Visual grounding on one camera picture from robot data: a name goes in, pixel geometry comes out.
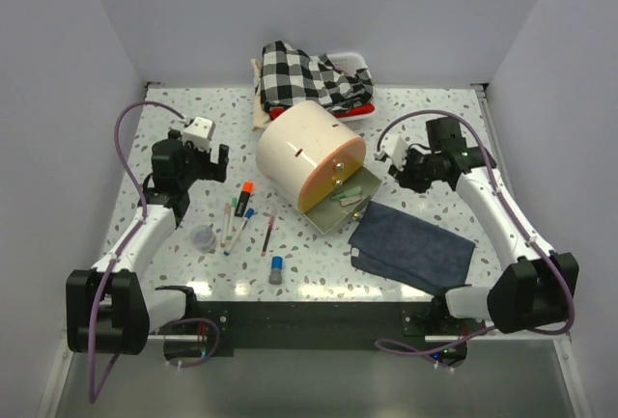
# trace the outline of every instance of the white wall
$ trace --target white wall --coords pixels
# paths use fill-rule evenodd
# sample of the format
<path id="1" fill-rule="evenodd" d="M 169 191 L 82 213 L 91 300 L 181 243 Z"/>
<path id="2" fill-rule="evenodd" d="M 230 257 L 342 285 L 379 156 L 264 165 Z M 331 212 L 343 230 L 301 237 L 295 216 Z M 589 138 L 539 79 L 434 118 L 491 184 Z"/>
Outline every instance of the white wall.
<path id="1" fill-rule="evenodd" d="M 490 97 L 522 208 L 579 260 L 577 363 L 596 416 L 615 416 L 618 0 L 539 0 Z"/>
<path id="2" fill-rule="evenodd" d="M 285 39 L 357 50 L 380 83 L 488 82 L 536 0 L 102 0 L 140 75 L 249 83 L 249 59 Z"/>
<path id="3" fill-rule="evenodd" d="M 120 185 L 113 123 L 141 84 L 99 0 L 0 0 L 0 18 L 0 416 L 30 417 L 65 280 L 97 256 Z"/>

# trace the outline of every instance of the table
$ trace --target table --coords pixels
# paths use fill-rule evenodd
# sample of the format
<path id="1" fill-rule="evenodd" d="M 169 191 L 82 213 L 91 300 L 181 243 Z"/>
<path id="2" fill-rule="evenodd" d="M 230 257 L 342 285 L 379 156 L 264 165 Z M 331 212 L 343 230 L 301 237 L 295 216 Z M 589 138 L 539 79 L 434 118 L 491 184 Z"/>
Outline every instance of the table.
<path id="1" fill-rule="evenodd" d="M 162 285 L 192 287 L 200 300 L 218 301 L 428 301 L 431 296 L 415 288 L 386 280 L 351 266 L 348 240 L 356 227 L 350 223 L 322 236 L 257 169 L 255 148 L 261 131 L 251 131 L 253 90 L 251 88 L 165 88 L 151 86 L 147 100 L 171 105 L 188 116 L 204 116 L 216 123 L 213 152 L 219 144 L 230 147 L 228 179 L 225 183 L 198 181 L 189 190 L 191 205 L 179 229 L 161 244 L 141 280 L 144 293 Z M 501 273 L 487 235 L 467 204 L 446 183 L 435 183 L 427 194 L 400 188 L 387 175 L 388 164 L 373 160 L 379 133 L 395 118 L 421 108 L 440 108 L 465 117 L 489 147 L 489 137 L 474 90 L 377 87 L 374 104 L 377 115 L 349 123 L 367 142 L 365 165 L 382 177 L 374 201 L 415 215 L 476 243 L 466 283 L 492 286 Z M 425 143 L 425 122 L 421 116 L 404 122 L 401 131 L 409 142 Z M 146 107 L 133 140 L 128 163 L 138 180 L 151 171 L 151 145 L 167 137 L 174 116 Z M 471 137 L 463 130 L 471 146 Z M 198 225 L 211 226 L 219 233 L 226 201 L 238 197 L 244 181 L 253 181 L 255 194 L 250 207 L 258 213 L 243 232 L 228 257 L 220 248 L 202 254 L 191 246 L 189 234 Z M 127 175 L 114 209 L 105 251 L 116 242 L 135 213 L 137 193 Z M 278 217 L 266 257 L 261 257 L 270 205 Z M 284 258 L 284 283 L 268 283 L 270 259 Z"/>

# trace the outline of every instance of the blue cap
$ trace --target blue cap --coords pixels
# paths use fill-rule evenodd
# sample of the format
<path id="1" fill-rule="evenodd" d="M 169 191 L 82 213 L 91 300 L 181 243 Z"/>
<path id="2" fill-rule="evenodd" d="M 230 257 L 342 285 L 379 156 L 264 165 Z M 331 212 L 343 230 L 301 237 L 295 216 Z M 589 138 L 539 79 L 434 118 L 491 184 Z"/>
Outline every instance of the blue cap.
<path id="1" fill-rule="evenodd" d="M 272 264 L 270 265 L 270 268 L 279 268 L 282 269 L 283 268 L 283 259 L 279 256 L 274 256 L 272 258 Z"/>

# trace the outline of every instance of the beige cloth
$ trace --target beige cloth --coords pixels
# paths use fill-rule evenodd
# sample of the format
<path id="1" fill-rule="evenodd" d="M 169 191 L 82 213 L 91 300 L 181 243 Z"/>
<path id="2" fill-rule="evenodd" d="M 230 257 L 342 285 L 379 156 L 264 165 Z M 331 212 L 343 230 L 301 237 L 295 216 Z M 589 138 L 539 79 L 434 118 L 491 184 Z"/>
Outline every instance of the beige cloth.
<path id="1" fill-rule="evenodd" d="M 260 92 L 262 91 L 261 75 L 262 75 L 262 61 L 258 59 L 251 60 L 251 66 L 253 66 L 253 83 L 256 88 L 255 100 L 253 101 L 253 131 L 266 130 L 267 126 L 272 122 L 270 115 L 262 108 L 260 101 Z"/>

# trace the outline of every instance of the black and white plaid blanket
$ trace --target black and white plaid blanket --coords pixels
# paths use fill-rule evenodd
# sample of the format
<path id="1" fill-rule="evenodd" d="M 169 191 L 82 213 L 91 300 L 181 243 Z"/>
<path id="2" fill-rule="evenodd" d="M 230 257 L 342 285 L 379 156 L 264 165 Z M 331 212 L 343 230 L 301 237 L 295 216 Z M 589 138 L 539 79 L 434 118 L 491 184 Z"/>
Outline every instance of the black and white plaid blanket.
<path id="1" fill-rule="evenodd" d="M 262 50 L 260 100 L 270 113 L 274 107 L 288 109 L 312 100 L 328 112 L 346 112 L 366 104 L 374 95 L 368 69 L 345 75 L 326 55 L 309 56 L 284 42 L 267 44 Z"/>

